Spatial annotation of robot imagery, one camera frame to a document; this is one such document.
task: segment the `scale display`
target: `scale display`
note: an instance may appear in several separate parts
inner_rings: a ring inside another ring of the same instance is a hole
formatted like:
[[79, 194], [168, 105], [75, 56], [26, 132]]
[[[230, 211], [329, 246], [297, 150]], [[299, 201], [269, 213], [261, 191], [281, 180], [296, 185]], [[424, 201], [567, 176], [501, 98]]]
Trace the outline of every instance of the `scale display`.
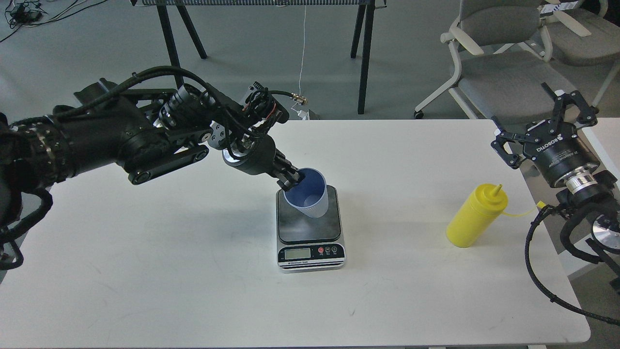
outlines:
[[339, 243], [295, 245], [278, 251], [278, 265], [284, 270], [335, 268], [345, 263], [345, 248]]

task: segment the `chair seat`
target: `chair seat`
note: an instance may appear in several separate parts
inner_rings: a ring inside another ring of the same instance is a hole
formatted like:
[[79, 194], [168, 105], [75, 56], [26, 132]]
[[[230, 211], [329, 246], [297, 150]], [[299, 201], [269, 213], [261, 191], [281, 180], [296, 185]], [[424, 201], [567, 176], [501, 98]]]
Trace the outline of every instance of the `chair seat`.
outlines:
[[507, 125], [551, 117], [554, 101], [542, 83], [553, 90], [575, 90], [548, 63], [526, 51], [470, 58], [462, 64], [461, 91], [486, 118], [497, 116]]
[[580, 37], [560, 22], [547, 25], [553, 57], [573, 66], [590, 66], [620, 58], [620, 27], [584, 9], [566, 11], [592, 35]]

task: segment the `yellow bottle cap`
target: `yellow bottle cap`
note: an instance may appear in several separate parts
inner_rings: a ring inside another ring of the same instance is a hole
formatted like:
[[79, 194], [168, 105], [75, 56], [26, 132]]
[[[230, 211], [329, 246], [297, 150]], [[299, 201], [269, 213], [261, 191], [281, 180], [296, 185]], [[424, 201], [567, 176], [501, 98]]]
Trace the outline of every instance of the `yellow bottle cap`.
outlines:
[[502, 185], [481, 184], [474, 191], [473, 208], [485, 215], [498, 215], [508, 206], [508, 195]]

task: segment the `cup rim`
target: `cup rim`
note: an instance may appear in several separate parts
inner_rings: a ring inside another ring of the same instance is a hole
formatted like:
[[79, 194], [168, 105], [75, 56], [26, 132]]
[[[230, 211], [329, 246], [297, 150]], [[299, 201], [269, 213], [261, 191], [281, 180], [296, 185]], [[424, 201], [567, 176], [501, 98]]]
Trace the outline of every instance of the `cup rim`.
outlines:
[[319, 198], [319, 199], [318, 199], [318, 200], [317, 200], [314, 204], [312, 204], [312, 205], [310, 205], [310, 206], [297, 206], [297, 205], [293, 205], [293, 204], [292, 204], [292, 203], [288, 200], [288, 198], [286, 197], [287, 192], [286, 192], [286, 191], [284, 192], [284, 199], [286, 200], [286, 203], [288, 203], [289, 205], [293, 206], [294, 208], [296, 208], [296, 209], [298, 209], [298, 210], [299, 210], [299, 209], [301, 209], [301, 210], [306, 210], [306, 209], [311, 209], [311, 208], [313, 208], [314, 206], [316, 206], [319, 202], [321, 202], [321, 200], [323, 199], [323, 197], [325, 197], [325, 195], [327, 195], [327, 181], [325, 180], [325, 176], [323, 176], [323, 174], [322, 174], [319, 170], [317, 170], [317, 169], [315, 169], [315, 168], [311, 168], [311, 167], [304, 167], [304, 168], [300, 168], [300, 169], [298, 169], [298, 171], [301, 171], [301, 170], [313, 170], [314, 172], [318, 173], [318, 174], [321, 176], [321, 178], [323, 179], [323, 182], [325, 183], [325, 190], [323, 191], [323, 194], [321, 195], [321, 197], [320, 197], [320, 198]]

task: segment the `chair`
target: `chair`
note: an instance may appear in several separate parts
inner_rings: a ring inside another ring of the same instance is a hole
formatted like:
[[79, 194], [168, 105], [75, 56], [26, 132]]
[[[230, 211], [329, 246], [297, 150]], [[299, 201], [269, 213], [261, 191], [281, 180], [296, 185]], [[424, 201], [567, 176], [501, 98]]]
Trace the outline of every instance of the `chair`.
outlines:
[[[540, 0], [461, 0], [459, 17], [441, 35], [453, 59], [452, 77], [415, 107], [414, 117], [440, 94], [449, 91], [470, 119], [497, 116], [503, 125], [525, 125], [551, 117], [553, 101], [542, 83], [552, 89], [575, 90], [554, 70], [550, 55], [531, 50], [485, 55], [487, 45], [521, 43], [538, 30], [547, 52], [552, 51], [549, 33], [540, 20]], [[461, 59], [460, 47], [472, 57]]]
[[[593, 66], [614, 62], [592, 101], [596, 112], [609, 84], [620, 71], [620, 27], [603, 19], [607, 11], [607, 0], [600, 0], [600, 4], [601, 11], [598, 15], [575, 8], [554, 12], [553, 16], [545, 17], [554, 46], [554, 59], [572, 66]], [[576, 23], [563, 19], [566, 15], [576, 20]]]

